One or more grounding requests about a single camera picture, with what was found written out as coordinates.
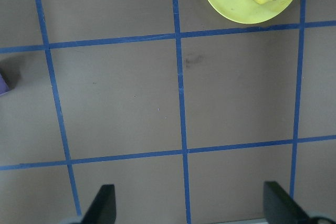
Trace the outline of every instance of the blue tape line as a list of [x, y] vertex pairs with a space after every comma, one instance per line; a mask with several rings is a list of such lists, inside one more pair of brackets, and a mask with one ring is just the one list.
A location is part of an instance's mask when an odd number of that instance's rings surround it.
[[49, 40], [48, 40], [48, 35], [47, 35], [46, 22], [44, 20], [42, 0], [35, 0], [35, 4], [36, 4], [36, 9], [37, 9], [38, 21], [39, 21], [40, 29], [41, 29], [41, 33], [42, 33], [43, 44], [45, 46], [48, 46], [49, 45]]
[[45, 50], [44, 45], [3, 47], [0, 48], [0, 54], [7, 54], [10, 52], [27, 52], [27, 51], [41, 51], [41, 50]]
[[[309, 142], [328, 141], [328, 140], [336, 140], [336, 135], [299, 138], [298, 143], [309, 143]], [[238, 150], [238, 149], [245, 149], [245, 148], [285, 145], [285, 144], [292, 144], [292, 143], [293, 143], [292, 139], [287, 139], [287, 140], [278, 140], [278, 141], [269, 141], [269, 142], [192, 148], [192, 149], [188, 149], [187, 152], [188, 153], [201, 153], [201, 152], [227, 151], [227, 150]], [[53, 161], [53, 162], [41, 162], [41, 163], [26, 163], [26, 164], [18, 164], [18, 165], [4, 165], [4, 166], [0, 166], [0, 170], [29, 169], [29, 168], [36, 168], [36, 167], [48, 167], [48, 166], [59, 166], [59, 165], [69, 165], [69, 164], [76, 165], [76, 164], [107, 162], [107, 161], [135, 159], [135, 158], [183, 155], [184, 152], [185, 152], [184, 150], [173, 150], [173, 151], [125, 154], [125, 155], [106, 156], [106, 157], [79, 158], [79, 159], [72, 159], [70, 161]]]
[[294, 111], [294, 126], [293, 126], [293, 147], [292, 147], [292, 161], [290, 172], [290, 188], [289, 194], [294, 198], [295, 177], [296, 177], [296, 163], [297, 163], [297, 149], [298, 149], [298, 132], [299, 132], [299, 118], [300, 118], [300, 99], [301, 99], [301, 82], [302, 82], [302, 66], [303, 66], [303, 50], [305, 43], [305, 20], [306, 20], [306, 0], [301, 0], [300, 4], [300, 31], [299, 31], [299, 50], [298, 50], [298, 68], [296, 80], [296, 94], [295, 94], [295, 111]]
[[300, 24], [285, 24], [285, 25], [273, 25], [268, 27], [251, 26], [245, 28], [226, 28], [217, 30], [205, 30], [205, 31], [187, 31], [181, 33], [182, 38], [191, 37], [203, 37], [203, 36], [215, 36], [225, 34], [243, 34], [243, 33], [255, 33], [259, 31], [277, 31], [277, 30], [291, 30], [299, 29]]
[[174, 39], [174, 38], [175, 38], [175, 34], [154, 34], [154, 35], [133, 36], [133, 37], [58, 42], [58, 43], [49, 44], [49, 48], [55, 49], [55, 48], [65, 48], [65, 47], [97, 46], [97, 45], [121, 44], [121, 43], [131, 43], [131, 42], [141, 42], [141, 41]]
[[[304, 26], [305, 28], [336, 26], [336, 20], [308, 22], [308, 23], [305, 23]], [[180, 33], [180, 37], [181, 38], [192, 38], [192, 37], [216, 36], [216, 35], [225, 35], [225, 34], [255, 33], [259, 31], [299, 29], [299, 27], [300, 27], [300, 24], [282, 24], [282, 25], [273, 25], [273, 26], [268, 26], [268, 27], [255, 26], [255, 27], [246, 27], [246, 28], [227, 28], [227, 29], [205, 30], [205, 31], [188, 31], [188, 32]], [[50, 43], [49, 49], [121, 44], [121, 43], [142, 42], [142, 41], [151, 41], [151, 40], [174, 39], [174, 38], [175, 38], [175, 34], [154, 34], [154, 35], [120, 37], [120, 38], [65, 41], [65, 42]], [[3, 47], [3, 48], [0, 48], [0, 54], [6, 54], [6, 53], [11, 53], [11, 52], [40, 51], [40, 50], [45, 50], [45, 46], [44, 45], [32, 45], [32, 46]]]
[[309, 142], [327, 141], [327, 140], [336, 140], [336, 135], [299, 138], [298, 143], [309, 143]]
[[336, 20], [308, 22], [308, 23], [305, 23], [304, 26], [305, 26], [305, 28], [336, 26]]
[[18, 164], [18, 165], [4, 165], [0, 166], [0, 170], [20, 170], [20, 169], [30, 169], [38, 167], [51, 167], [67, 165], [67, 161], [53, 161], [53, 162], [41, 162], [41, 163], [27, 163], [27, 164]]
[[[40, 29], [41, 29], [41, 33], [42, 33], [43, 45], [45, 47], [47, 66], [48, 66], [48, 71], [49, 71], [49, 76], [50, 76], [51, 87], [52, 87], [52, 90], [53, 90], [52, 94], [54, 96], [54, 102], [55, 102], [55, 107], [56, 107], [56, 113], [57, 113], [59, 128], [60, 128], [60, 132], [61, 132], [62, 144], [63, 144], [63, 148], [64, 148], [65, 158], [66, 158], [66, 161], [68, 162], [68, 161], [71, 160], [71, 157], [70, 157], [68, 140], [67, 140], [67, 136], [66, 136], [64, 120], [63, 120], [63, 115], [62, 115], [62, 110], [61, 110], [61, 105], [60, 105], [60, 100], [59, 100], [57, 84], [56, 84], [56, 76], [55, 76], [54, 67], [53, 67], [53, 63], [52, 63], [53, 59], [51, 57], [51, 52], [50, 52], [50, 49], [49, 49], [49, 39], [48, 39], [48, 34], [47, 34], [46, 22], [44, 20], [44, 12], [43, 12], [43, 7], [42, 7], [42, 1], [41, 0], [35, 0], [35, 3], [36, 3], [36, 9], [37, 9], [37, 15], [38, 15], [38, 20], [39, 20], [39, 24], [40, 24]], [[75, 182], [75, 176], [73, 174], [72, 165], [68, 164], [67, 166], [68, 166], [69, 179], [70, 179], [70, 184], [71, 184], [71, 189], [72, 189], [73, 200], [74, 200], [75, 207], [76, 207], [76, 212], [77, 212], [77, 215], [81, 215], [80, 203], [79, 203], [79, 198], [78, 198], [78, 193], [77, 193], [77, 188], [76, 188], [76, 182]]]
[[292, 144], [292, 143], [293, 143], [293, 140], [288, 139], [288, 140], [278, 140], [278, 141], [269, 141], [269, 142], [201, 147], [201, 148], [189, 149], [189, 153], [227, 151], [227, 150], [237, 150], [237, 149], [245, 149], [245, 148], [266, 147], [266, 146], [273, 146], [273, 145], [284, 145], [284, 144]]
[[191, 224], [190, 211], [190, 191], [189, 191], [189, 171], [188, 171], [188, 150], [185, 126], [185, 106], [184, 106], [184, 86], [183, 86], [183, 62], [182, 62], [182, 45], [181, 45], [181, 28], [179, 15], [179, 0], [172, 0], [174, 29], [176, 39], [176, 59], [177, 59], [177, 80], [178, 80], [178, 97], [180, 100], [180, 122], [181, 122], [181, 139], [183, 150], [183, 175], [184, 175], [184, 197], [186, 209], [186, 222]]
[[182, 150], [175, 151], [162, 151], [162, 152], [147, 152], [147, 153], [137, 153], [137, 154], [126, 154], [117, 156], [107, 156], [107, 157], [91, 157], [91, 158], [79, 158], [72, 159], [72, 164], [85, 164], [85, 163], [95, 163], [95, 162], [106, 162], [124, 159], [134, 159], [134, 158], [146, 158], [146, 157], [160, 157], [160, 156], [170, 156], [170, 155], [181, 155]]

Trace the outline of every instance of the purple object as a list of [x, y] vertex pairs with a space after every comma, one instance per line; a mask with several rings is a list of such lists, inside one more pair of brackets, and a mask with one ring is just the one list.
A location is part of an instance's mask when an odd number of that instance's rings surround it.
[[9, 91], [8, 85], [5, 83], [5, 80], [2, 78], [0, 74], [0, 95], [3, 95]]

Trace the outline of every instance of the dark stain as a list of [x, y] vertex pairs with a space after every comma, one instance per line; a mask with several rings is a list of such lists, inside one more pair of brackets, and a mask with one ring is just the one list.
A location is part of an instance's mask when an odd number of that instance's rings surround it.
[[191, 68], [192, 65], [199, 64], [204, 60], [203, 55], [198, 55], [196, 57], [188, 57], [184, 60], [185, 68]]

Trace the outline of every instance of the blue tape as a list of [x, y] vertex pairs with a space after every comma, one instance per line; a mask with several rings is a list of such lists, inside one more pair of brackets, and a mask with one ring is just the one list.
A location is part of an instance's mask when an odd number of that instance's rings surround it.
[[[336, 26], [336, 20], [305, 23], [305, 28], [325, 27], [325, 26]], [[192, 37], [203, 37], [203, 36], [205, 37], [205, 36], [216, 36], [216, 35], [226, 35], [226, 34], [255, 33], [259, 31], [291, 30], [291, 29], [299, 29], [299, 28], [300, 28], [300, 24], [282, 24], [282, 25], [273, 25], [273, 26], [268, 26], [268, 27], [255, 26], [255, 27], [246, 27], [246, 28], [227, 28], [227, 29], [205, 30], [205, 31], [188, 31], [188, 32], [180, 33], [180, 37], [181, 38], [192, 38]], [[65, 42], [50, 43], [48, 48], [56, 49], [56, 48], [67, 48], [67, 47], [98, 46], [98, 45], [152, 41], [152, 40], [174, 39], [174, 38], [175, 38], [175, 34], [154, 34], [154, 35], [120, 37], [120, 38], [65, 41]], [[40, 50], [45, 50], [48, 48], [45, 48], [44, 45], [3, 47], [3, 48], [0, 48], [0, 54], [6, 54], [6, 53], [11, 53], [11, 52], [40, 51]]]
[[266, 146], [273, 146], [273, 145], [284, 145], [284, 144], [292, 144], [292, 143], [293, 143], [293, 140], [288, 139], [288, 140], [278, 140], [278, 141], [269, 141], [269, 142], [201, 147], [201, 148], [189, 149], [189, 153], [227, 151], [227, 150], [237, 150], [237, 149], [245, 149], [245, 148], [266, 147]]
[[[38, 20], [39, 20], [39, 24], [40, 24], [40, 29], [41, 29], [41, 33], [42, 33], [43, 45], [45, 47], [47, 66], [48, 66], [48, 71], [49, 71], [49, 76], [50, 76], [51, 87], [52, 87], [52, 90], [53, 90], [52, 94], [54, 96], [54, 102], [55, 102], [58, 124], [59, 124], [61, 138], [62, 138], [62, 144], [63, 144], [63, 148], [64, 148], [64, 154], [65, 154], [66, 161], [69, 162], [71, 160], [69, 145], [68, 145], [68, 140], [67, 140], [67, 136], [66, 136], [64, 120], [63, 120], [63, 115], [62, 115], [62, 110], [61, 110], [61, 105], [60, 105], [60, 100], [59, 100], [55, 71], [54, 71], [54, 67], [53, 67], [53, 63], [52, 63], [53, 59], [51, 57], [51, 52], [50, 52], [50, 49], [49, 49], [49, 39], [48, 39], [48, 34], [47, 34], [46, 22], [44, 20], [44, 12], [43, 12], [43, 7], [42, 7], [42, 1], [41, 0], [35, 0], [35, 3], [36, 3], [36, 9], [37, 9], [37, 15], [38, 15]], [[76, 207], [76, 212], [77, 212], [77, 215], [81, 215], [79, 198], [78, 198], [75, 176], [73, 174], [72, 165], [68, 164], [67, 166], [68, 166], [69, 179], [70, 179], [70, 184], [71, 184], [71, 189], [72, 189], [73, 200], [74, 200], [75, 207]]]
[[172, 0], [173, 15], [174, 15], [174, 29], [176, 39], [176, 59], [177, 59], [177, 80], [178, 80], [178, 97], [180, 100], [180, 123], [181, 123], [181, 139], [183, 151], [183, 175], [184, 175], [184, 197], [186, 209], [186, 222], [191, 224], [190, 211], [190, 191], [189, 191], [189, 171], [188, 171], [188, 150], [187, 137], [185, 125], [185, 106], [184, 106], [184, 85], [183, 85], [183, 61], [182, 61], [182, 45], [181, 45], [181, 28], [179, 15], [179, 0]]
[[11, 52], [41, 51], [41, 50], [45, 50], [44, 45], [3, 47], [0, 48], [0, 54], [7, 54]]
[[308, 22], [308, 23], [305, 23], [304, 26], [305, 28], [336, 26], [336, 20]]
[[175, 34], [154, 34], [154, 35], [133, 36], [133, 37], [58, 42], [58, 43], [49, 44], [49, 48], [55, 49], [55, 48], [66, 48], [66, 47], [84, 47], [84, 46], [121, 44], [121, 43], [131, 43], [131, 42], [141, 42], [141, 41], [174, 39], [174, 38], [175, 38]]
[[18, 165], [3, 165], [3, 166], [0, 166], [0, 170], [19, 170], [19, 169], [51, 167], [51, 166], [59, 166], [59, 165], [67, 165], [67, 161], [27, 163], [27, 164], [18, 164]]
[[298, 132], [300, 118], [300, 99], [301, 99], [301, 81], [302, 81], [302, 66], [303, 66], [303, 50], [305, 43], [305, 21], [306, 21], [306, 0], [301, 0], [300, 4], [300, 31], [299, 31], [299, 50], [298, 50], [298, 68], [296, 79], [296, 94], [295, 94], [295, 111], [294, 111], [294, 126], [293, 126], [293, 147], [292, 161], [290, 172], [290, 188], [289, 194], [293, 198], [295, 190], [297, 149], [298, 149]]
[[327, 141], [327, 140], [336, 140], [336, 135], [299, 138], [298, 143], [309, 143], [309, 142]]
[[107, 162], [107, 161], [115, 161], [115, 160], [134, 159], [134, 158], [181, 155], [182, 153], [183, 153], [182, 150], [175, 150], [175, 151], [126, 154], [126, 155], [107, 156], [107, 157], [79, 158], [79, 159], [72, 159], [71, 163], [72, 164], [85, 164], [85, 163]]
[[277, 31], [277, 30], [291, 30], [299, 29], [300, 24], [284, 24], [284, 25], [273, 25], [268, 27], [251, 26], [245, 28], [226, 28], [217, 30], [205, 30], [205, 31], [187, 31], [181, 33], [182, 38], [191, 37], [204, 37], [204, 36], [215, 36], [215, 35], [226, 35], [226, 34], [243, 34], [243, 33], [255, 33], [259, 31]]

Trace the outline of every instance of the gray floor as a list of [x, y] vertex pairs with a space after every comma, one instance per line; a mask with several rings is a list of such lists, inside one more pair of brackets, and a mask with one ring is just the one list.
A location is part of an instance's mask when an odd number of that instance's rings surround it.
[[[183, 89], [172, 0], [41, 0], [50, 44], [35, 0], [0, 0], [0, 223], [57, 224], [107, 183], [117, 224], [261, 218], [263, 181], [290, 191], [293, 143], [295, 200], [336, 218], [336, 0], [307, 0], [298, 122], [299, 25], [225, 34], [251, 25], [178, 1], [182, 33], [223, 29], [182, 38]], [[257, 26], [298, 23], [294, 0]]]

